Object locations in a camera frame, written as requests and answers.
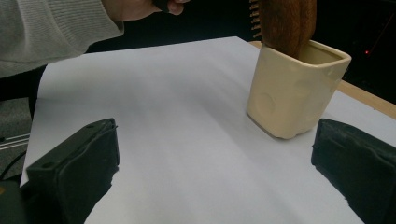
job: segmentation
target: human hand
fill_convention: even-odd
[[[168,0],[169,13],[179,15],[190,0]],[[113,21],[137,21],[159,12],[151,0],[102,0],[107,15]]]

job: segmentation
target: gray sleeve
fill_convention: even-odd
[[[100,0],[1,0],[0,77],[77,57],[121,26]]]

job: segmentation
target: table surface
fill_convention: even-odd
[[[362,223],[310,163],[316,128],[280,140],[247,116],[258,55],[228,37],[50,64],[25,167],[114,118],[120,170],[86,223]],[[396,146],[395,119],[340,91],[323,118]]]

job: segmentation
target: cream ceramic cup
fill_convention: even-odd
[[[312,40],[299,60],[263,45],[247,113],[275,137],[289,139],[312,129],[350,61],[348,54]]]

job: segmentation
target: black cable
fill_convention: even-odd
[[[26,151],[23,151],[19,156],[17,156],[7,167],[4,169],[3,173],[0,174],[0,180],[4,180],[4,176],[6,176],[7,172],[12,168],[15,163],[17,163],[18,160],[20,160],[24,155],[26,154]]]

